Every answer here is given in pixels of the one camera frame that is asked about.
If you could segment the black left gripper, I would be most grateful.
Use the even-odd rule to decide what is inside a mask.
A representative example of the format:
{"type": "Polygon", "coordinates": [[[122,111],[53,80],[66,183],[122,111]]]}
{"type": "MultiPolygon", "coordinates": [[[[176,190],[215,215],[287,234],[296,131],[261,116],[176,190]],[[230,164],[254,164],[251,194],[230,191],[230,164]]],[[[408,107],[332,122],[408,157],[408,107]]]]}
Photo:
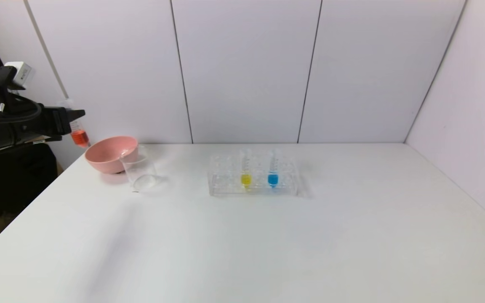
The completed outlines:
{"type": "Polygon", "coordinates": [[[31,121],[31,132],[41,136],[65,136],[71,132],[70,122],[86,114],[83,109],[39,106],[41,114],[31,121]]]}

